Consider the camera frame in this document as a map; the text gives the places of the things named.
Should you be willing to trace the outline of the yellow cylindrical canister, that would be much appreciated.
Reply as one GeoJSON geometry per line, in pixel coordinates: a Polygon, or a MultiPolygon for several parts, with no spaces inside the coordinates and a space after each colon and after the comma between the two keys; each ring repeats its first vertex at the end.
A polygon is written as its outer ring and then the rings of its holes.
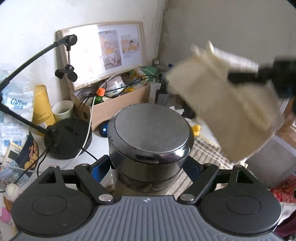
{"type": "Polygon", "coordinates": [[[47,130],[48,126],[55,124],[47,88],[45,85],[36,85],[34,91],[33,123],[47,130]]]}

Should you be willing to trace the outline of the striped beige table towel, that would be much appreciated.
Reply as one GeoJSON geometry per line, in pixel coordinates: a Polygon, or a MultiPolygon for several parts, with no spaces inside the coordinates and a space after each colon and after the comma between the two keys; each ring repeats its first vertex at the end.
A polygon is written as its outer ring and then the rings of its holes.
{"type": "MultiPolygon", "coordinates": [[[[234,163],[230,162],[222,153],[222,149],[213,144],[205,137],[195,137],[193,150],[190,157],[200,164],[211,163],[220,169],[232,169],[234,163]]],[[[177,173],[170,184],[165,185],[165,188],[156,195],[173,195],[178,197],[186,188],[192,184],[189,176],[184,170],[177,173]]]]}

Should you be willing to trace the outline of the framed baby photo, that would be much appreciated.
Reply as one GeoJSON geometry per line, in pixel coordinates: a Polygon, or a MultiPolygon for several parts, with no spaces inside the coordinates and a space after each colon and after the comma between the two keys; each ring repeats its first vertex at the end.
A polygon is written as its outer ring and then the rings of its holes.
{"type": "Polygon", "coordinates": [[[69,52],[59,47],[63,65],[72,65],[78,76],[68,82],[71,92],[147,64],[142,22],[81,25],[58,30],[56,39],[67,35],[77,36],[69,52]]]}

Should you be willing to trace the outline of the blue dotted power strip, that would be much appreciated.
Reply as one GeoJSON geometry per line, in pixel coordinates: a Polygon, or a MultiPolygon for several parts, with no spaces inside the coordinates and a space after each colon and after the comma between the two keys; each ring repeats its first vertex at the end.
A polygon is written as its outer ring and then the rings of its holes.
{"type": "Polygon", "coordinates": [[[105,120],[98,126],[98,131],[101,137],[107,138],[108,124],[110,120],[105,120]]]}

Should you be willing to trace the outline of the blonde doll figurine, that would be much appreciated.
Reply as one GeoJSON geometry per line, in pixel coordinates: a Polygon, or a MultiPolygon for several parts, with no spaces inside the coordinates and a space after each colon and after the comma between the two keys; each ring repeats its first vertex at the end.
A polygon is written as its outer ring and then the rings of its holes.
{"type": "Polygon", "coordinates": [[[7,225],[11,229],[13,235],[18,233],[18,231],[11,216],[11,209],[19,195],[20,189],[16,184],[9,184],[6,187],[6,191],[1,191],[1,225],[7,225]]]}

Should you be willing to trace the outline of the stainless steel thermos container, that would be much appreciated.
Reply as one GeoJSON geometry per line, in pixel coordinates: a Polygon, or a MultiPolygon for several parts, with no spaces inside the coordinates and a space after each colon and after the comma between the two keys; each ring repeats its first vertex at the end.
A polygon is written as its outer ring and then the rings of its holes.
{"type": "Polygon", "coordinates": [[[165,195],[189,156],[194,135],[176,111],[157,104],[130,105],[107,127],[115,192],[165,195]]]}

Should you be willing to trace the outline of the long cardboard box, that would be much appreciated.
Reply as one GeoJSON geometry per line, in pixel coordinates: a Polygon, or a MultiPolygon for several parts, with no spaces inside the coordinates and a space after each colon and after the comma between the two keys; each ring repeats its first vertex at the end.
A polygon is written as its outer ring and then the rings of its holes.
{"type": "Polygon", "coordinates": [[[83,104],[73,93],[70,94],[70,98],[74,102],[75,107],[79,108],[80,117],[86,121],[91,121],[91,129],[95,131],[100,123],[110,120],[119,110],[132,104],[149,102],[149,91],[150,85],[146,84],[135,91],[107,100],[93,107],[91,107],[91,103],[83,104]]]}

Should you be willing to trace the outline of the snack packet dark blue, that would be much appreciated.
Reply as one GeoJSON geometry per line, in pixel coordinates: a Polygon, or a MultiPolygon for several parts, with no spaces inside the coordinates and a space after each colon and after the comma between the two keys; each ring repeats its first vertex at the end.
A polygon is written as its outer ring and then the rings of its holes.
{"type": "Polygon", "coordinates": [[[20,168],[27,169],[37,160],[39,153],[39,146],[32,133],[29,132],[27,140],[16,158],[16,163],[20,168]]]}

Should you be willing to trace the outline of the black charger adapter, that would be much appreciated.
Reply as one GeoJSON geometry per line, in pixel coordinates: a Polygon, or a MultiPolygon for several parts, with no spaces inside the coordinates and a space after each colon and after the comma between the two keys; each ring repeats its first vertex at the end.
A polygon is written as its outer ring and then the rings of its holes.
{"type": "Polygon", "coordinates": [[[157,90],[156,91],[156,96],[154,99],[154,103],[161,105],[161,106],[166,106],[168,103],[168,93],[165,90],[157,90]]]}

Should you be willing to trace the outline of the orange cap green bottle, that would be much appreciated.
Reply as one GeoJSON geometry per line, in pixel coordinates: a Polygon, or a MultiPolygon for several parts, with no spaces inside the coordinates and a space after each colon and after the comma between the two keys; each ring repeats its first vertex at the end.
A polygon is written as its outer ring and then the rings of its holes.
{"type": "Polygon", "coordinates": [[[103,102],[103,97],[105,95],[105,89],[103,87],[98,88],[94,100],[94,105],[100,104],[103,102]]]}

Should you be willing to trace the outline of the white ceramic cup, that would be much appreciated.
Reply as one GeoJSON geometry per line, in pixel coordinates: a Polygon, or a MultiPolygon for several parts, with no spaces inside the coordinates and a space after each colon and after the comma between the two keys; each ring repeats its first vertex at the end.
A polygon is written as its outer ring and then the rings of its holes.
{"type": "Polygon", "coordinates": [[[52,113],[55,121],[59,122],[74,115],[74,103],[70,100],[63,100],[52,106],[52,113]]]}

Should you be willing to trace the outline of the yellow rubber duck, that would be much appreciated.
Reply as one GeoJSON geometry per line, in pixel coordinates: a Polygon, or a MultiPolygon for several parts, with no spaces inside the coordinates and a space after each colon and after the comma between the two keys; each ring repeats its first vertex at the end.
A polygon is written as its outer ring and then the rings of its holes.
{"type": "Polygon", "coordinates": [[[196,137],[196,136],[199,136],[200,135],[200,132],[201,132],[201,126],[196,124],[194,126],[192,126],[192,131],[193,131],[193,135],[196,137]]]}

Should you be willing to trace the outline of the white towel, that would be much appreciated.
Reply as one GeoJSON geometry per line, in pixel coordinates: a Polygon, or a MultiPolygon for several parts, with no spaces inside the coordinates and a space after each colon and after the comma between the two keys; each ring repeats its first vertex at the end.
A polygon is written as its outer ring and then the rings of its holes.
{"type": "Polygon", "coordinates": [[[283,123],[269,84],[232,84],[228,72],[256,73],[258,64],[218,49],[191,46],[193,53],[166,73],[174,90],[208,126],[226,157],[238,163],[258,152],[283,123]]]}

